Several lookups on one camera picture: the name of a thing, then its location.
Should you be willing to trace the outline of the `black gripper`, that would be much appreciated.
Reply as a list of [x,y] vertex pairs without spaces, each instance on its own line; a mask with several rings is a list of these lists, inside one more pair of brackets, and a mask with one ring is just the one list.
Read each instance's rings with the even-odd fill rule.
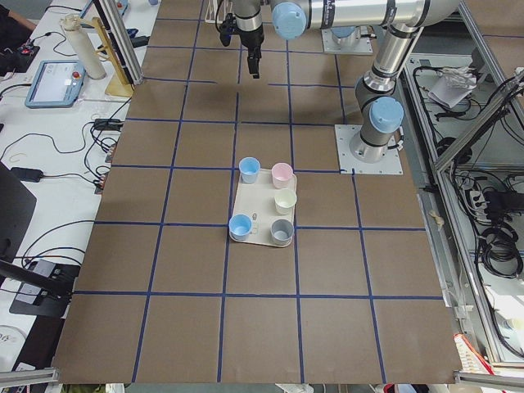
[[264,29],[258,27],[255,30],[239,30],[242,45],[248,50],[248,70],[253,79],[260,77],[261,46],[264,41]]

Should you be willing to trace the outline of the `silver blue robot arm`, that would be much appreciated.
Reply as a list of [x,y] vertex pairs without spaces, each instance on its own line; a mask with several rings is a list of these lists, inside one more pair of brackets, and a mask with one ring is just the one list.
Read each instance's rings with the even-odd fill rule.
[[292,40],[307,29],[378,25],[386,32],[373,65],[357,82],[355,96],[364,123],[350,141],[351,154],[376,163],[386,154],[393,133],[401,126],[404,109],[391,94],[423,28],[451,15],[456,1],[272,1],[277,34]]

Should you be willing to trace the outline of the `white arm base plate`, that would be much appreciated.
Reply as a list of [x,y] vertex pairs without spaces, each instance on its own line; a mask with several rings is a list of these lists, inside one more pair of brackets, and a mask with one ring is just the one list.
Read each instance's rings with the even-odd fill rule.
[[367,145],[360,135],[359,124],[336,124],[335,139],[339,169],[342,174],[402,175],[400,162],[402,137],[392,134],[383,147]]

